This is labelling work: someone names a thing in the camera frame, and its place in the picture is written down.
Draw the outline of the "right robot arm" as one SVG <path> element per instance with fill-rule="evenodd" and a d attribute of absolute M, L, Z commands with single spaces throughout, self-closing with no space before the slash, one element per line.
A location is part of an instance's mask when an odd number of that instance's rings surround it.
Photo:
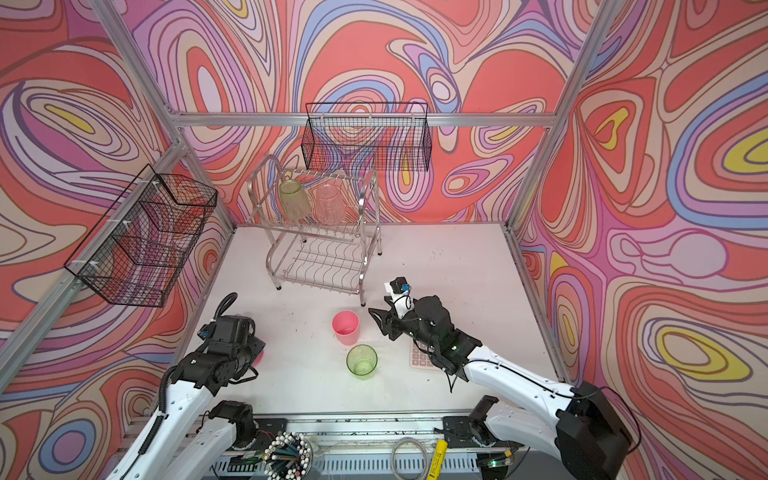
<path fill-rule="evenodd" d="M 385 301 L 387 309 L 368 311 L 385 337 L 409 337 L 447 376 L 492 391 L 489 406 L 478 413 L 479 443 L 529 446 L 559 460 L 576 479 L 617 478 L 639 442 L 605 388 L 556 382 L 504 359 L 455 327 L 436 296 Z"/>

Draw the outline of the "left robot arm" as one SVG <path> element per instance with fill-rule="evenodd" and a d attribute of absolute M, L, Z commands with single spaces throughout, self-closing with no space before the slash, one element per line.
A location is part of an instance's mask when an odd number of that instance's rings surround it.
<path fill-rule="evenodd" d="M 221 400 L 225 387 L 258 377 L 255 362 L 265 342 L 255 321 L 228 315 L 238 294 L 227 294 L 213 319 L 198 331 L 194 351 L 162 376 L 156 409 L 109 479 L 202 479 L 228 449 L 248 447 L 257 436 L 253 407 Z"/>

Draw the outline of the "opaque pink cup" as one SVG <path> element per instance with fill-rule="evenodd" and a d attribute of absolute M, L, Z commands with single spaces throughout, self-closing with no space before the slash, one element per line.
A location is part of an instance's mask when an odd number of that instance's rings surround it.
<path fill-rule="evenodd" d="M 259 355 L 256 357 L 256 359 L 254 360 L 251 366 L 254 368 L 257 367 L 259 363 L 262 361 L 263 357 L 264 357 L 264 351 L 259 353 Z"/>
<path fill-rule="evenodd" d="M 355 345 L 359 338 L 358 315 L 349 310 L 337 313 L 331 322 L 336 339 L 345 346 Z"/>

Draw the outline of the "clear pink cup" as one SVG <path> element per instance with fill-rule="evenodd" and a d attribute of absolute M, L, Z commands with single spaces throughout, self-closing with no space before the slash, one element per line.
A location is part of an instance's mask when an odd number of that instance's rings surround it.
<path fill-rule="evenodd" d="M 323 225 L 336 226 L 344 223 L 346 206 L 338 186 L 325 183 L 315 190 L 314 216 Z"/>

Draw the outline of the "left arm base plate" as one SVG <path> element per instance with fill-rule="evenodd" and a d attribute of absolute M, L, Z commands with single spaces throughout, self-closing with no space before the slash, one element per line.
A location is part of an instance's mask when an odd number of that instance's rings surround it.
<path fill-rule="evenodd" d="M 286 430 L 288 420 L 284 417 L 257 416 L 251 422 L 224 419 L 224 423 L 234 428 L 234 442 L 227 451 L 263 451 L 279 433 Z"/>

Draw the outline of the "green translucent cup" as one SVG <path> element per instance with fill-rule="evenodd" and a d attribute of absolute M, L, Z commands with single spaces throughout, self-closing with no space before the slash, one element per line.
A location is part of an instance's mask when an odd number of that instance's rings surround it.
<path fill-rule="evenodd" d="M 279 185 L 279 199 L 283 216 L 294 222 L 312 213 L 312 205 L 304 186 L 296 180 L 284 180 Z"/>
<path fill-rule="evenodd" d="M 378 366 L 378 354 L 370 345 L 359 344 L 350 349 L 346 356 L 348 371 L 358 379 L 371 376 Z"/>

